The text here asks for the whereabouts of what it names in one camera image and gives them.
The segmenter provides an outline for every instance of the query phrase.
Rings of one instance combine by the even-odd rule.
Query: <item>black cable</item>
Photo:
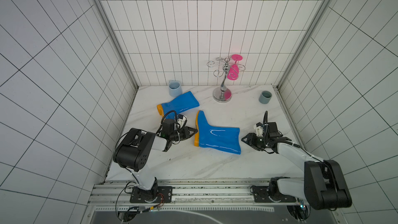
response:
[[[263,117],[263,137],[266,137],[267,131],[268,131],[268,111],[266,111],[264,113],[264,117]]]
[[[136,184],[138,185],[139,184],[139,182],[138,182],[138,180],[137,180],[137,178],[135,177],[135,175],[132,173],[132,171],[131,170],[129,170],[129,169],[127,169],[127,168],[125,168],[128,172],[130,172],[131,174],[132,174],[132,176],[134,177],[134,179],[135,179],[135,181],[136,181]]]
[[[177,112],[174,111],[174,110],[171,110],[171,111],[169,111],[168,113],[166,113],[166,114],[162,117],[162,120],[161,120],[160,124],[162,124],[163,121],[164,121],[164,119],[166,118],[166,116],[169,115],[169,114],[172,113],[172,112],[174,112],[174,113],[176,114],[175,117],[174,117],[174,120],[177,122]]]
[[[124,187],[124,189],[122,189],[122,191],[119,193],[119,195],[117,196],[116,202],[115,202],[115,213],[116,213],[116,217],[118,218],[119,221],[123,222],[122,219],[119,218],[119,215],[117,214],[117,201],[119,200],[120,195],[122,194],[123,191],[126,190],[126,188],[129,186],[130,183],[133,183],[133,181],[129,181],[126,184],[126,187]]]
[[[130,131],[124,133],[122,136],[119,137],[119,139],[118,139],[117,142],[116,142],[116,147],[117,147],[117,144],[119,143],[119,141],[121,140],[121,138],[124,137],[124,136],[125,136],[127,133],[129,133],[129,132],[130,132]]]
[[[277,144],[277,143],[290,144],[291,146],[294,146],[296,148],[301,148],[301,146],[299,146],[298,144],[295,144],[293,142],[289,142],[286,140],[275,140],[275,141],[269,142],[269,143],[267,143],[267,147],[271,148],[271,147],[273,147],[274,144]]]

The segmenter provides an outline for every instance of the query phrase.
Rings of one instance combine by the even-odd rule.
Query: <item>light blue mug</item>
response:
[[[169,81],[169,94],[172,97],[182,94],[181,84],[178,81]]]

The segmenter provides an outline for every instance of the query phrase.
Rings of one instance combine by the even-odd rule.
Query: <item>white tiled wall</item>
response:
[[[397,0],[332,0],[281,87],[307,149],[341,165],[349,224],[398,219],[397,11]]]
[[[277,84],[321,0],[101,0],[139,85],[216,85],[206,63],[243,56],[227,84]]]
[[[92,0],[0,6],[0,222],[80,223],[132,81]]]

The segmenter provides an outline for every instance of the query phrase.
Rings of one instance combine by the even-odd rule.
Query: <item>wires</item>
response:
[[[122,139],[122,137],[124,137],[124,136],[125,136],[127,133],[129,133],[129,132],[130,132],[130,131],[124,133],[121,137],[119,137],[119,139],[118,139],[117,142],[116,142],[116,147],[117,147],[117,144],[119,143],[119,141]]]
[[[264,113],[263,117],[263,137],[266,137],[268,131],[268,111]]]
[[[119,193],[119,195],[117,196],[116,202],[115,202],[115,214],[116,214],[116,217],[118,218],[118,220],[121,221],[121,222],[123,222],[123,220],[122,220],[121,218],[119,218],[119,215],[117,214],[117,201],[119,200],[119,197],[120,197],[120,195],[122,194],[122,192],[123,192],[123,191],[126,192],[126,188],[129,186],[130,183],[133,183],[133,181],[129,181],[129,182],[126,184],[126,187],[124,187],[124,189],[122,189],[122,191]]]
[[[115,202],[115,213],[116,213],[116,217],[117,217],[117,218],[119,219],[119,221],[121,221],[121,222],[123,222],[123,220],[120,219],[120,218],[119,218],[119,215],[117,214],[117,201],[119,200],[119,197],[120,197],[120,195],[122,194],[122,192],[125,192],[125,193],[127,193],[127,194],[131,194],[131,192],[126,192],[126,189],[127,189],[128,187],[131,187],[131,186],[132,186],[132,185],[130,185],[130,183],[133,183],[133,181],[129,181],[129,182],[126,184],[126,187],[124,187],[124,188],[122,189],[122,191],[119,193],[119,195],[117,196],[116,202]],[[140,206],[133,206],[133,207],[128,208],[128,209],[127,209],[127,212],[129,212],[130,210],[136,210],[136,214],[141,214],[141,213],[144,213],[144,212],[149,212],[149,211],[151,211],[151,210],[153,210],[153,209],[155,209],[155,208],[161,208],[161,207],[163,207],[163,205],[164,205],[164,195],[163,195],[162,193],[158,193],[157,196],[159,196],[159,195],[162,197],[162,200],[160,201],[159,204],[157,204],[157,205],[155,205],[155,206],[152,206],[152,207],[149,207],[149,208],[147,208],[147,209],[145,209],[145,210],[143,210],[143,211],[138,211],[139,208],[140,208]]]

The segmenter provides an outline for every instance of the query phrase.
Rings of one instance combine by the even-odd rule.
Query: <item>chrome stand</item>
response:
[[[220,57],[220,58],[217,58],[216,60],[219,61],[219,62],[224,62],[224,63],[219,63],[219,64],[216,64],[216,65],[215,65],[215,62],[210,61],[210,62],[207,63],[207,66],[208,66],[208,67],[216,67],[216,66],[223,65],[223,66],[222,66],[222,71],[216,69],[216,70],[213,72],[213,75],[214,75],[215,77],[221,77],[222,75],[220,75],[220,73],[223,73],[223,74],[224,74],[224,79],[222,80],[221,86],[220,86],[220,87],[217,87],[216,89],[214,89],[214,91],[213,91],[213,98],[214,98],[217,102],[225,103],[225,102],[230,101],[231,98],[232,98],[231,90],[229,90],[229,89],[225,86],[225,80],[226,80],[226,78],[227,78],[227,75],[229,74],[229,76],[230,76],[231,78],[237,79],[238,71],[236,71],[236,70],[235,70],[233,67],[231,67],[231,65],[229,64],[229,61],[231,60],[229,57],[227,57],[227,58],[225,58],[225,59],[222,59],[222,58]],[[244,71],[244,70],[246,69],[246,67],[245,67],[244,65],[241,65],[241,64],[237,64],[237,65],[238,65],[238,68],[239,68],[240,71]]]

